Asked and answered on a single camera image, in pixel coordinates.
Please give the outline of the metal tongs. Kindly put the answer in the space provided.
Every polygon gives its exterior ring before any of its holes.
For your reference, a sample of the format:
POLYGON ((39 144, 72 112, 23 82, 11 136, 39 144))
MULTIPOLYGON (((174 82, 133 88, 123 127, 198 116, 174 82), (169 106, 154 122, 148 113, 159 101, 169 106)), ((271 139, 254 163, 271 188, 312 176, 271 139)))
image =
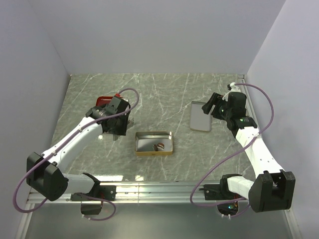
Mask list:
MULTIPOLYGON (((127 129, 130 129, 134 126, 135 120, 134 118, 131 118, 128 120, 127 129)), ((121 137, 120 135, 113 135, 113 141, 117 141, 121 137)))

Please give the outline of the round brown chocolate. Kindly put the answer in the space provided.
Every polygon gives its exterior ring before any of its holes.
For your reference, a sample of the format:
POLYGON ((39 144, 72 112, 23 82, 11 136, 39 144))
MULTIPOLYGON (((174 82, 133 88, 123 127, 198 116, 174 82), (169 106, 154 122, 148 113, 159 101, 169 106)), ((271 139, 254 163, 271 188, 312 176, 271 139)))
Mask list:
POLYGON ((164 150, 164 144, 163 143, 158 143, 157 147, 159 150, 164 150))

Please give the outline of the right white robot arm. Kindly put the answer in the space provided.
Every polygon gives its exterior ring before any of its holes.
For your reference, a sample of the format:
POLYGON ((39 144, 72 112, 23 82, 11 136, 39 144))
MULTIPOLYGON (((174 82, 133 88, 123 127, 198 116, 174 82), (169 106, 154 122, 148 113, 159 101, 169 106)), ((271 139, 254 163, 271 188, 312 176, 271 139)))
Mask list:
POLYGON ((246 115, 246 95, 230 92, 223 96, 213 93, 202 107, 205 114, 224 120, 234 138, 244 148, 256 179, 245 179, 240 174, 222 176, 216 194, 222 200, 235 195, 248 199, 254 212, 287 210, 291 207, 296 179, 274 159, 252 117, 246 115))

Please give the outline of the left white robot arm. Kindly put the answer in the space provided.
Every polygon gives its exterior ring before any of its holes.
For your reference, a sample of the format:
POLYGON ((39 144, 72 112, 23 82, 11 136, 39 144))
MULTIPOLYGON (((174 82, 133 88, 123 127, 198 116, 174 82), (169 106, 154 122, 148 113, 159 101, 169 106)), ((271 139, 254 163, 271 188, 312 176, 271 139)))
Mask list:
POLYGON ((89 173, 66 174, 68 165, 84 147, 103 133, 126 135, 130 104, 119 95, 108 104, 92 107, 79 124, 60 142, 42 154, 27 158, 27 184, 50 201, 63 194, 82 193, 88 200, 100 194, 100 181, 89 173))

